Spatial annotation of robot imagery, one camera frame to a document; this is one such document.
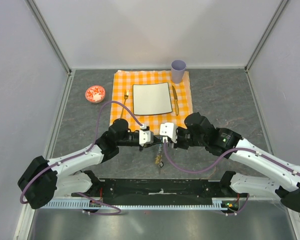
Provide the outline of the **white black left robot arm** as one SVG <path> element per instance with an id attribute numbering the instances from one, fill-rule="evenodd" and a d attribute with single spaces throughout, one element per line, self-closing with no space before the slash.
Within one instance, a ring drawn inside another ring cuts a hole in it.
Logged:
<path id="1" fill-rule="evenodd" d="M 20 202 L 35 210 L 62 195 L 85 193 L 94 197 L 100 191 L 98 179 L 88 172 L 75 176 L 76 172 L 112 159 L 121 146 L 143 150 L 161 142 L 148 126 L 131 131 L 125 119 L 116 119 L 94 143 L 81 150 L 59 158 L 35 157 L 17 182 Z"/>

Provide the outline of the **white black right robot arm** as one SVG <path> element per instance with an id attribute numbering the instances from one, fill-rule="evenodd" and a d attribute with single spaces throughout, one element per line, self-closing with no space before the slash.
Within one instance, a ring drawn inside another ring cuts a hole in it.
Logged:
<path id="1" fill-rule="evenodd" d="M 172 139 L 175 148 L 204 147 L 222 159 L 246 165 L 263 177 L 245 176 L 226 171 L 219 191 L 225 197 L 234 193 L 274 197 L 287 208 L 300 213 L 300 165 L 284 161 L 252 144 L 228 128 L 214 127 L 200 113 L 192 113 L 184 120 L 185 127 L 174 127 Z"/>

